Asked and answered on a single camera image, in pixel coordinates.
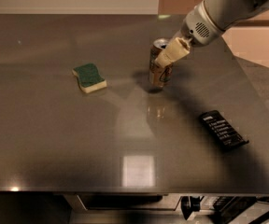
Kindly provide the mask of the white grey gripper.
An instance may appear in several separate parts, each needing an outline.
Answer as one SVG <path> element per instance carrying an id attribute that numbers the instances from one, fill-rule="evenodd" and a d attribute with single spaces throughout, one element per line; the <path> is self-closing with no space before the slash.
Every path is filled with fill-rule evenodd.
<path id="1" fill-rule="evenodd" d="M 225 32 L 220 3 L 203 0 L 184 18 L 174 39 L 160 52 L 155 63 L 161 68 L 184 58 L 193 46 L 206 46 Z"/>

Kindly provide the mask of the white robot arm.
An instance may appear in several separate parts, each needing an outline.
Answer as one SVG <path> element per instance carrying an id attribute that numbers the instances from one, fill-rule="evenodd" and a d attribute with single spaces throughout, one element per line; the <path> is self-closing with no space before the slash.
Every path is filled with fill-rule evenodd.
<path id="1" fill-rule="evenodd" d="M 187 56 L 191 47 L 206 46 L 238 22 L 267 10 L 269 0 L 203 0 L 186 15 L 155 63 L 165 68 Z"/>

